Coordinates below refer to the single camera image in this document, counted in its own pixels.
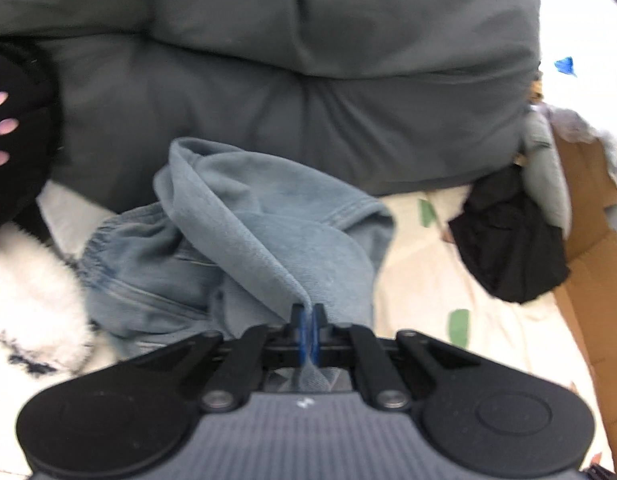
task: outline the light blue jeans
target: light blue jeans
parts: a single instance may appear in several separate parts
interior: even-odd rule
[[[158,203],[106,221],[80,261],[90,316],[124,357],[203,330],[239,337],[323,303],[332,322],[373,323],[388,210],[297,162],[177,139]],[[304,389],[325,387],[315,370]]]

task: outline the circular pad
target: circular pad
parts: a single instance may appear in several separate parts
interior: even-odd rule
[[[52,476],[128,476],[161,460],[188,431],[185,403],[158,384],[114,391],[66,388],[67,384],[34,397],[17,423],[17,436],[32,468]]]
[[[503,368],[464,368],[425,403],[428,440],[450,460],[498,478],[578,468],[595,430],[588,406],[557,384]]]

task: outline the cardboard box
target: cardboard box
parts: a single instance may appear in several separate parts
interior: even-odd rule
[[[591,368],[617,471],[617,233],[604,209],[617,203],[601,143],[556,136],[569,184],[573,228],[565,250],[571,275],[557,304]]]

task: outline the black fabric with pink dots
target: black fabric with pink dots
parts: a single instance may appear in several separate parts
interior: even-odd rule
[[[34,205],[60,148],[61,105],[45,54],[0,41],[0,226]]]

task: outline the black garment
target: black garment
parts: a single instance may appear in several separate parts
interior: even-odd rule
[[[24,228],[47,236],[35,198],[60,146],[60,115],[47,56],[31,43],[0,41],[0,226],[20,216]]]
[[[449,222],[462,261],[489,294],[524,303],[569,276],[562,230],[524,192],[522,168],[478,180],[464,213]]]

